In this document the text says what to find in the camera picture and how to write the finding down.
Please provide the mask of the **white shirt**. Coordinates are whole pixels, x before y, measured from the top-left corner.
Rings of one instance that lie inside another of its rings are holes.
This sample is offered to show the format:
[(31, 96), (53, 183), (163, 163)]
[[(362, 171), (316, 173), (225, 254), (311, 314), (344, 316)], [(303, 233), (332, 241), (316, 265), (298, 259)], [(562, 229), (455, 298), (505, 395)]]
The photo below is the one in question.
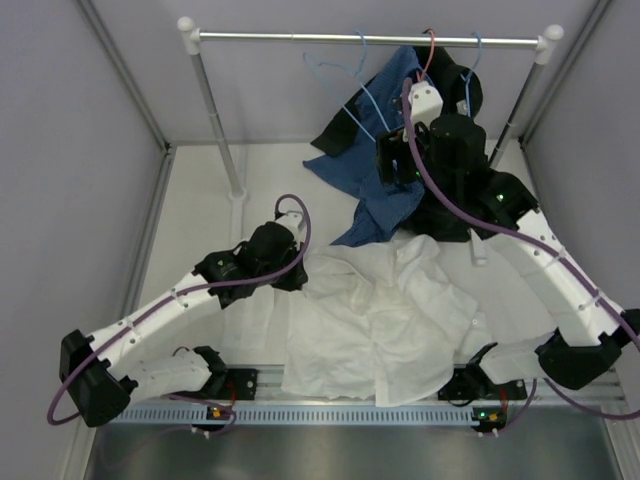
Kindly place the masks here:
[(263, 287), (228, 307), (218, 343), (233, 364), (369, 365), (391, 378), (453, 368), (479, 312), (438, 263), (430, 237), (327, 246), (305, 261), (299, 291)]

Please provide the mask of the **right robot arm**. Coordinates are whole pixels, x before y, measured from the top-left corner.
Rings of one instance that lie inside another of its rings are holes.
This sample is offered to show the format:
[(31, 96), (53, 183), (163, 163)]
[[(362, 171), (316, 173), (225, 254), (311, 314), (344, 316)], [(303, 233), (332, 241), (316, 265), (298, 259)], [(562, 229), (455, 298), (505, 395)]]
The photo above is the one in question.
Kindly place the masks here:
[(375, 137), (375, 177), (424, 194), (410, 229), (436, 240), (464, 242), (473, 234), (509, 266), (511, 278), (536, 296), (549, 322), (542, 333), (479, 347), (465, 384), (487, 397), (501, 384), (543, 378), (572, 391), (610, 370), (639, 334), (639, 312), (624, 310), (594, 285), (552, 232), (539, 204), (515, 175), (489, 165), (486, 134), (459, 114), (403, 126)]

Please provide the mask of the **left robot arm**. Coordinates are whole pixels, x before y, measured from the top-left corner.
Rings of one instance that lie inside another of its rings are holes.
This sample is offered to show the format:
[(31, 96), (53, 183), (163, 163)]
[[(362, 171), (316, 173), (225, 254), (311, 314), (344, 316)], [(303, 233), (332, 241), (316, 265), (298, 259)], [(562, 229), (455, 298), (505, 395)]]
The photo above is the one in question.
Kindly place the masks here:
[(85, 425), (103, 426), (128, 406), (184, 394), (213, 399), (223, 393), (228, 368), (210, 346), (165, 359), (149, 353), (201, 319), (269, 286), (300, 289), (307, 280), (302, 256), (308, 234), (296, 211), (279, 214), (235, 248), (208, 254), (158, 299), (89, 335), (61, 341), (59, 377)]

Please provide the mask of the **blue checked shirt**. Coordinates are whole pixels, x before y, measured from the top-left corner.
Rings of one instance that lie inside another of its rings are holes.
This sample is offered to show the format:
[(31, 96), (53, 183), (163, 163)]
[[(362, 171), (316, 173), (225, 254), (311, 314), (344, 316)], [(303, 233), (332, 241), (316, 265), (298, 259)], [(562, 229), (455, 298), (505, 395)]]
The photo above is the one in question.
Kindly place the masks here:
[(323, 154), (303, 165), (358, 201), (352, 225), (333, 241), (335, 245), (358, 247), (391, 240), (424, 195), (419, 181), (405, 186), (383, 184), (375, 164), (376, 137), (404, 126), (395, 100), (401, 96), (404, 80), (419, 69), (415, 50), (401, 47), (349, 100), (324, 86), (341, 108), (312, 141)]

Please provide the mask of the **black shirt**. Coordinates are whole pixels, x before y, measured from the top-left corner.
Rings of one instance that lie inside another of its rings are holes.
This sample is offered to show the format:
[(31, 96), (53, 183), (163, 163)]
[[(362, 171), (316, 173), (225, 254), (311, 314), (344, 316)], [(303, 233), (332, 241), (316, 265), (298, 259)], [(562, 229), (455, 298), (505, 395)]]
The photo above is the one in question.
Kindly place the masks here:
[[(411, 47), (415, 52), (419, 47)], [(443, 97), (445, 104), (442, 112), (451, 113), (455, 117), (465, 118), (466, 111), (458, 111), (459, 105), (466, 104), (464, 81), (460, 75), (465, 75), (467, 67), (454, 63), (446, 50), (442, 47), (435, 49), (432, 63), (427, 76)], [(471, 96), (473, 114), (477, 114), (483, 101), (483, 93), (479, 78), (475, 75), (471, 80)], [(439, 200), (425, 187), (424, 195), (409, 218), (403, 221), (398, 229), (402, 228), (416, 234), (427, 234), (444, 242), (465, 242), (469, 235), (467, 226), (461, 219), (450, 212)]]

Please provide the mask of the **blue hanger under black shirt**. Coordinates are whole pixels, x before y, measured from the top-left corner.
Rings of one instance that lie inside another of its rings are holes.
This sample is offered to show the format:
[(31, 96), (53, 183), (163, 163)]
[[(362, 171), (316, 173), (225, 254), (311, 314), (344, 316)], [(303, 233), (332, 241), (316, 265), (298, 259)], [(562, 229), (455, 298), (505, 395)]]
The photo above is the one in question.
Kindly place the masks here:
[(465, 91), (465, 102), (466, 102), (466, 115), (469, 118), (473, 117), (473, 106), (472, 106), (472, 96), (471, 96), (471, 80), (476, 75), (476, 68), (481, 61), (483, 54), (483, 39), (482, 35), (474, 31), (471, 35), (476, 39), (476, 48), (477, 55), (476, 59), (471, 67), (468, 68), (468, 71), (465, 75), (460, 75), (461, 79), (464, 81), (464, 91)]

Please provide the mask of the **metal clothes rack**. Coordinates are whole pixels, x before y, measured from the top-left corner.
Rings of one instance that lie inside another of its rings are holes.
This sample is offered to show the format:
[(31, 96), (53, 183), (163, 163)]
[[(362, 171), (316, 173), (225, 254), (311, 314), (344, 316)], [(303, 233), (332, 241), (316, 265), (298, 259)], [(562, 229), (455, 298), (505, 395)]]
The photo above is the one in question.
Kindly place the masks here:
[[(353, 8), (251, 11), (246, 15), (214, 17), (195, 14), (202, 29), (246, 33), (331, 33), (415, 36), (432, 28), (439, 37), (483, 39), (533, 38), (555, 23), (508, 5), (487, 9), (475, 2), (444, 5), (433, 10), (407, 4), (398, 8)], [(243, 144), (278, 143), (284, 150), (274, 163), (273, 182), (262, 181), (249, 190), (250, 204), (244, 223), (253, 228), (267, 217), (273, 200), (294, 193), (307, 203), (313, 222), (311, 244), (330, 244), (353, 222), (355, 200), (340, 193), (306, 170), (303, 161), (315, 156), (311, 140), (329, 123), (342, 100), (357, 90), (349, 76), (361, 69), (372, 77), (393, 55), (390, 46), (370, 44), (302, 44), (290, 42), (205, 42), (201, 54), (226, 137)]]

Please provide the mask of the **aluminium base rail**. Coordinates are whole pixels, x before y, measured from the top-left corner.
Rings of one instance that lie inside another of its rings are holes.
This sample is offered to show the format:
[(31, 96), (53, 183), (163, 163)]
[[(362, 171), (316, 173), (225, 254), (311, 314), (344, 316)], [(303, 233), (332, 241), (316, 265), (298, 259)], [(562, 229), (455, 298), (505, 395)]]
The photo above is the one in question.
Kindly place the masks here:
[[(522, 380), (494, 384), (483, 374), (463, 369), (402, 368), (398, 378), (391, 378), (379, 368), (365, 365), (329, 365), (312, 363), (304, 368), (286, 366), (281, 389), (289, 394), (305, 397), (339, 397), (366, 399), (373, 396), (378, 407), (403, 406), (437, 395), (440, 400), (474, 401), (521, 400), (526, 397)], [(197, 367), (189, 362), (186, 367), (160, 367), (145, 364), (136, 369), (132, 378), (138, 382), (132, 401), (182, 391), (193, 398), (226, 399), (231, 388), (246, 388), (257, 380), (253, 369), (230, 368), (221, 370)]]

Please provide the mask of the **aluminium frame post left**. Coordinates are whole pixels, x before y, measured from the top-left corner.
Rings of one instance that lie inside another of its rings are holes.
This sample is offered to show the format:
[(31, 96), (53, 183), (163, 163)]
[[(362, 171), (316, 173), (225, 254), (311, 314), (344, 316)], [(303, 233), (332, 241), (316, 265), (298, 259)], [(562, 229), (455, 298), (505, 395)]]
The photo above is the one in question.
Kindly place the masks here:
[(162, 132), (158, 121), (153, 115), (148, 102), (94, 2), (90, 0), (73, 0), (72, 3), (97, 40), (99, 47), (106, 55), (107, 61), (122, 84), (136, 111), (142, 118), (155, 144), (162, 152), (167, 152), (170, 149), (170, 142)]

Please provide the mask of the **aluminium frame post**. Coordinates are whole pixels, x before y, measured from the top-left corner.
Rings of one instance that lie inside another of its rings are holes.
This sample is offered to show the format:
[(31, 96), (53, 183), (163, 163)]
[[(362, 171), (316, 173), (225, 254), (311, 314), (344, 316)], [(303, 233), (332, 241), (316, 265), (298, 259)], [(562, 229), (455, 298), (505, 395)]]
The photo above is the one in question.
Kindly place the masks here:
[(162, 132), (158, 121), (153, 115), (148, 102), (94, 2), (90, 0), (73, 0), (72, 3), (97, 40), (99, 47), (106, 55), (107, 61), (122, 84), (136, 111), (142, 118), (155, 144), (162, 152), (167, 152), (170, 149), (170, 142)]
[(522, 150), (526, 150), (542, 121), (547, 117), (553, 102), (559, 97), (570, 74), (576, 67), (582, 54), (591, 43), (601, 22), (615, 4), (612, 0), (592, 1), (587, 13), (579, 24), (577, 32), (570, 40), (569, 46), (561, 57), (553, 76), (546, 84), (543, 92), (534, 104), (528, 122), (518, 137)]

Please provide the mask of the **aluminium frame post right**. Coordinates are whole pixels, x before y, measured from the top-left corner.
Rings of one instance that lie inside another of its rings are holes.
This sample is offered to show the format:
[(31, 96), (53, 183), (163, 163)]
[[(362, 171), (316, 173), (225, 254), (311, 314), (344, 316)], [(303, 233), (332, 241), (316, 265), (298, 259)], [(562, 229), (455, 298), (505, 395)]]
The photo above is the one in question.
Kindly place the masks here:
[(543, 92), (534, 104), (528, 122), (518, 137), (522, 150), (526, 150), (542, 121), (547, 117), (553, 102), (559, 97), (570, 74), (576, 67), (582, 54), (591, 43), (601, 22), (615, 4), (612, 0), (592, 1), (587, 13), (579, 24), (577, 32), (570, 40), (569, 46), (561, 57), (553, 76), (546, 84)]

